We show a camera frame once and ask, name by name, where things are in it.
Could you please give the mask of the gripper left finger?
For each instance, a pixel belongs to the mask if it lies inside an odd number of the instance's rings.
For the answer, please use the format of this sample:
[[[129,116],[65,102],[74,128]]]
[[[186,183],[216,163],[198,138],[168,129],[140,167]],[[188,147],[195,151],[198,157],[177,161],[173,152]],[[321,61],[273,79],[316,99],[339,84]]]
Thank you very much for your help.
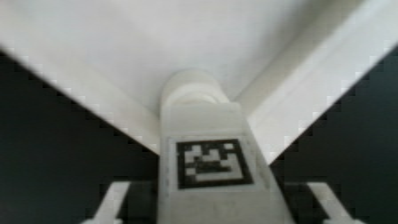
[[[152,224],[156,193],[150,181],[113,181],[93,215],[79,224]]]

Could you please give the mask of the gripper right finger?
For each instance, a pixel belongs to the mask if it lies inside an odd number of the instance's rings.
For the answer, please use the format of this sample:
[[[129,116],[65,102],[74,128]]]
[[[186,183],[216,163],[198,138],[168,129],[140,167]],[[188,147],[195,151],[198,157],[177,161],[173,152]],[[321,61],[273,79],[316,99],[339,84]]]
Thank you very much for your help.
[[[324,182],[276,181],[282,209],[273,224],[367,224],[353,217]]]

